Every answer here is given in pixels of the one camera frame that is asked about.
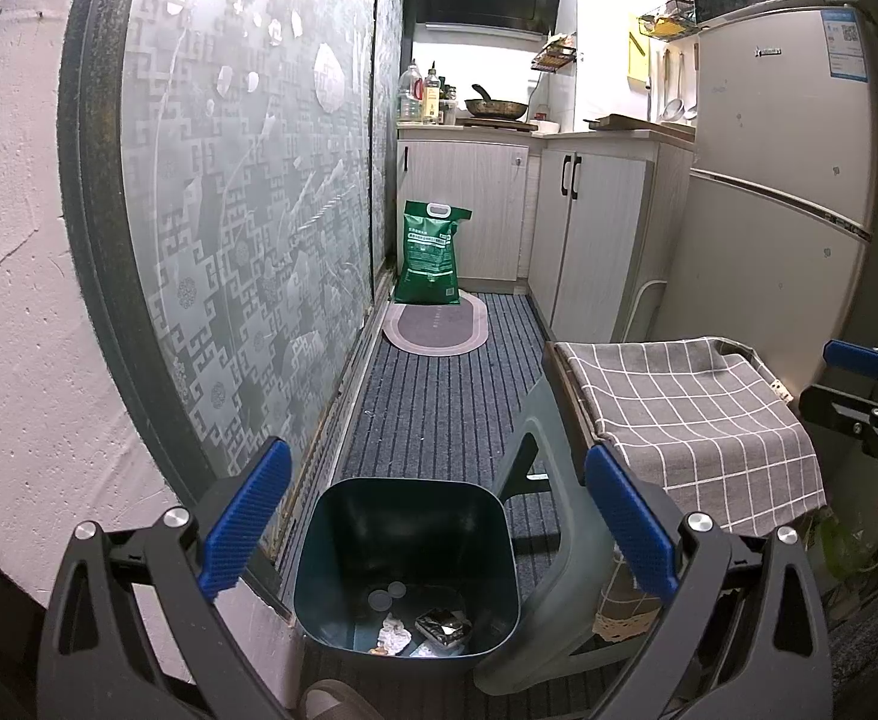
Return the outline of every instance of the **checkered cloth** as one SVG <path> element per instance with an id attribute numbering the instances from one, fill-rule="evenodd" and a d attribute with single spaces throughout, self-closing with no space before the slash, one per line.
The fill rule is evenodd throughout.
<path id="1" fill-rule="evenodd" d="M 560 343 L 594 440 L 610 442 L 682 512 L 707 512 L 742 536 L 765 536 L 826 504 L 812 441 L 781 383 L 748 346 L 725 338 Z M 640 591 L 615 549 L 595 632 L 648 630 L 660 602 Z"/>

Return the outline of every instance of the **kitchen cabinet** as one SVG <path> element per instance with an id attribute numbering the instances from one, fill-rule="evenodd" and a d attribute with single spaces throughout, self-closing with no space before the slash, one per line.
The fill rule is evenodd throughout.
<path id="1" fill-rule="evenodd" d="M 646 340 L 666 288 L 691 161 L 688 148 L 632 135 L 549 143 L 529 292 L 551 338 Z"/>
<path id="2" fill-rule="evenodd" d="M 461 279 L 514 283 L 519 275 L 527 146 L 402 140 L 398 148 L 398 261 L 407 200 L 468 208 L 455 256 Z"/>

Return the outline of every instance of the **green rice bag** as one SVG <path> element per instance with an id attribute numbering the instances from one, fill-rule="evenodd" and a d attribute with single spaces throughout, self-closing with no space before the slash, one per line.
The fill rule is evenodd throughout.
<path id="1" fill-rule="evenodd" d="M 458 305 L 459 278 L 452 238 L 459 222 L 472 212 L 440 203 L 405 204 L 402 276 L 395 287 L 396 303 Z"/>

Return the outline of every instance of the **gray plastic stool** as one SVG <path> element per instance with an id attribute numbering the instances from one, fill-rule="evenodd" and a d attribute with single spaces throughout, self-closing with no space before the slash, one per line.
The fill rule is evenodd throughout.
<path id="1" fill-rule="evenodd" d="M 540 455 L 546 474 L 529 476 Z M 613 571 L 613 537 L 576 478 L 559 406 L 543 376 L 526 396 L 493 492 L 505 502 L 547 490 L 559 514 L 559 554 L 522 605 L 512 638 L 476 666 L 475 684 L 483 693 L 518 693 L 545 680 L 624 661 L 645 638 L 575 654 L 592 638 L 599 593 Z"/>

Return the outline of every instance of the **dark green trash can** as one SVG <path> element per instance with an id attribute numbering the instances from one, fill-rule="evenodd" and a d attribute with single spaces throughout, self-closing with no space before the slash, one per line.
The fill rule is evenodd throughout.
<path id="1" fill-rule="evenodd" d="M 389 611 L 368 597 L 394 581 L 406 592 Z M 485 488 L 421 479 L 349 479 L 316 504 L 298 562 L 295 611 L 309 637 L 357 666 L 428 674 L 466 670 L 519 624 L 519 585 L 501 502 Z M 471 620 L 457 656 L 408 656 L 425 638 L 416 618 L 432 608 Z M 400 656 L 368 654 L 387 613 L 413 635 Z"/>

